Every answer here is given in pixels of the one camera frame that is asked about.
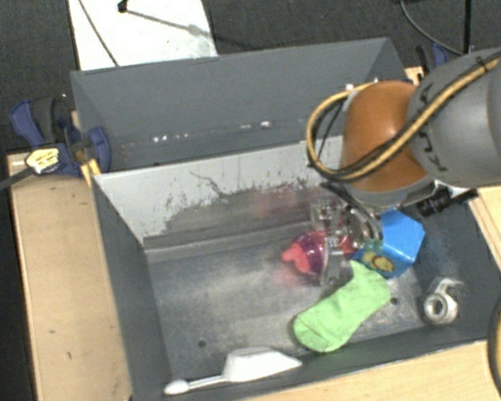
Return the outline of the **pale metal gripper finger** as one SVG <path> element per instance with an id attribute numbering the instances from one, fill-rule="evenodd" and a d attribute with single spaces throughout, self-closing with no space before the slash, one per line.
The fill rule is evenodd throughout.
<path id="1" fill-rule="evenodd" d="M 313 230 L 324 232 L 326 235 L 342 232 L 343 203 L 338 198 L 324 197 L 314 200 L 310 205 L 311 226 Z"/>
<path id="2" fill-rule="evenodd" d="M 323 267 L 321 269 L 322 285 L 348 282 L 353 277 L 349 258 L 340 246 L 339 239 L 327 237 L 324 240 Z"/>

